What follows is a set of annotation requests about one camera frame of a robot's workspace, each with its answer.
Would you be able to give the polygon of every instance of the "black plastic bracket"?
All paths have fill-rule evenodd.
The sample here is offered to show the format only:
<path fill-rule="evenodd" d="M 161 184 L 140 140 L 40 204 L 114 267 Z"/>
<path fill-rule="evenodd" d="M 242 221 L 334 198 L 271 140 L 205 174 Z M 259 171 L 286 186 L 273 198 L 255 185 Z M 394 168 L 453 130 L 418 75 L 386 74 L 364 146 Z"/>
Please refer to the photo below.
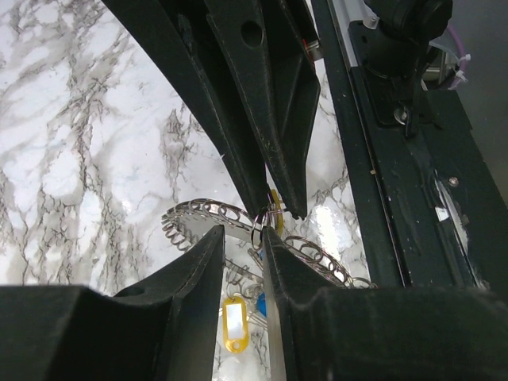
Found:
<path fill-rule="evenodd" d="M 273 380 L 508 377 L 508 309 L 484 291 L 348 290 L 263 231 Z"/>
<path fill-rule="evenodd" d="M 221 154 L 248 213 L 307 215 L 306 157 L 320 86 L 304 0 L 103 0 Z"/>
<path fill-rule="evenodd" d="M 367 69 L 361 60 L 346 66 L 329 2 L 313 0 L 313 9 L 372 279 L 381 287 L 481 286 L 508 302 L 499 271 L 508 267 L 508 209 L 457 93 L 425 92 L 436 123 L 421 121 L 414 139 L 386 128 Z M 437 215 L 448 208 L 447 218 Z"/>
<path fill-rule="evenodd" d="M 396 115 L 399 110 L 407 110 L 406 114 L 409 113 L 414 95 L 414 73 L 406 79 L 400 76 L 383 77 L 374 73 L 372 69 L 369 69 L 369 60 L 372 55 L 371 49 L 375 46 L 375 41 L 379 43 L 379 39 L 383 38 L 382 33 L 378 30 L 365 27 L 362 21 L 354 21 L 349 26 L 349 35 L 351 36 L 352 46 L 355 49 L 358 62 L 361 62 L 365 84 L 377 120 L 383 127 L 401 128 L 404 124 L 401 123 L 404 119 L 403 112 L 398 117 Z M 414 56 L 418 53 L 415 45 L 410 41 L 391 41 L 391 43 L 394 44 L 394 47 L 392 47 L 394 51 L 398 53 L 397 57 L 392 61 L 393 66 L 403 66 L 404 63 L 400 61 L 405 56 Z M 418 112 L 420 123 L 429 124 L 434 122 L 434 116 L 425 93 L 421 95 L 420 102 L 418 103 Z"/>
<path fill-rule="evenodd" d="M 224 228 L 106 297 L 79 286 L 0 287 L 0 379 L 211 379 Z"/>

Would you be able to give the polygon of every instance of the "metal spiral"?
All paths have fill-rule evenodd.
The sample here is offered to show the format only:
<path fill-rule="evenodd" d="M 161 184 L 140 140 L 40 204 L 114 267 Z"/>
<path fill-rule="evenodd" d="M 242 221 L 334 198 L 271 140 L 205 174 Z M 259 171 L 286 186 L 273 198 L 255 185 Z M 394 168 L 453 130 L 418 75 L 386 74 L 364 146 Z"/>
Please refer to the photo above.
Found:
<path fill-rule="evenodd" d="M 211 219 L 214 225 L 223 225 L 226 230 L 229 229 L 234 237 L 241 237 L 244 241 L 248 241 L 250 237 L 252 249 L 249 249 L 249 254 L 256 264 L 262 267 L 263 265 L 257 255 L 257 251 L 260 249 L 261 231 L 267 225 L 274 227 L 275 216 L 285 212 L 287 212 L 286 208 L 275 208 L 275 205 L 272 204 L 261 210 L 254 219 L 251 219 L 247 212 L 236 206 L 209 198 L 198 198 L 189 202 L 182 202 L 170 208 L 162 216 L 162 224 L 166 238 L 178 250 L 186 251 L 196 244 L 200 236 L 207 231 L 193 231 L 193 229 L 188 228 L 186 221 L 188 222 L 190 219 L 195 221 Z M 303 263 L 339 287 L 376 287 L 368 279 L 351 277 L 344 266 L 314 242 L 303 237 L 289 236 L 284 240 L 284 244 Z"/>

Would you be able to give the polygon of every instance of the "marble surface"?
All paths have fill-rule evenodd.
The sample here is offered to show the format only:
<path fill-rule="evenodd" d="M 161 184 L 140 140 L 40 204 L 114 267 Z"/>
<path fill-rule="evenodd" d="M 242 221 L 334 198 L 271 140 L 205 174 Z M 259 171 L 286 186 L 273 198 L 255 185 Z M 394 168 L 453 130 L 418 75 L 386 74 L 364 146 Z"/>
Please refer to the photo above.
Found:
<path fill-rule="evenodd" d="M 115 294 L 181 254 L 160 228 L 166 209 L 192 198 L 242 206 L 201 126 L 100 1 L 3 0 L 0 36 L 1 284 Z M 368 277 L 322 61 L 316 67 L 310 215 L 286 228 Z M 244 244 L 228 248 L 252 266 Z M 226 352 L 217 340 L 214 380 L 269 379 L 261 327 L 241 356 Z"/>

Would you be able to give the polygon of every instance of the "metal bolt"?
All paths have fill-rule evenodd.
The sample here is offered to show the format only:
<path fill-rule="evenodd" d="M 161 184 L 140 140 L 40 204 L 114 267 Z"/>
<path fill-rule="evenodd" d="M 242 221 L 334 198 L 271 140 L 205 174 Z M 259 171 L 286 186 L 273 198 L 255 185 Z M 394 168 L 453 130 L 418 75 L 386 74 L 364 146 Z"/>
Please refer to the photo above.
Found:
<path fill-rule="evenodd" d="M 457 177 L 450 177 L 448 179 L 448 184 L 450 184 L 452 187 L 458 187 L 459 186 L 459 180 Z"/>
<path fill-rule="evenodd" d="M 373 17 L 366 17 L 364 19 L 364 25 L 366 28 L 369 29 L 376 29 L 379 24 L 379 17 L 373 16 Z"/>
<path fill-rule="evenodd" d="M 401 125 L 406 125 L 406 121 L 407 121 L 407 109 L 406 109 L 406 107 L 397 107 L 394 110 L 394 118 Z"/>
<path fill-rule="evenodd" d="M 323 48 L 321 47 L 319 40 L 312 41 L 306 46 L 307 52 L 312 57 L 312 60 L 319 61 L 323 58 Z"/>

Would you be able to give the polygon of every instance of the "yellow key tag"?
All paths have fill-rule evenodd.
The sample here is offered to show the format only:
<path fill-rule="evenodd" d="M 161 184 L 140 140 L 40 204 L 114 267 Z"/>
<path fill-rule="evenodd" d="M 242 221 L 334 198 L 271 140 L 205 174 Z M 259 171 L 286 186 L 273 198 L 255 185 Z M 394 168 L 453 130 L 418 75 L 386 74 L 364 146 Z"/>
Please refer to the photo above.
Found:
<path fill-rule="evenodd" d="M 222 304 L 222 328 L 224 345 L 232 353 L 240 353 L 247 348 L 247 306 L 244 299 L 235 296 L 227 298 Z"/>
<path fill-rule="evenodd" d="M 275 203 L 275 208 L 277 210 L 281 210 L 282 207 L 280 205 L 280 198 L 279 198 L 279 194 L 277 193 L 277 190 L 272 189 L 271 196 L 273 198 L 273 202 Z M 277 213 L 275 215 L 275 231 L 280 236 L 282 236 L 282 234 L 283 234 L 283 227 L 284 227 L 284 217 L 281 213 Z"/>

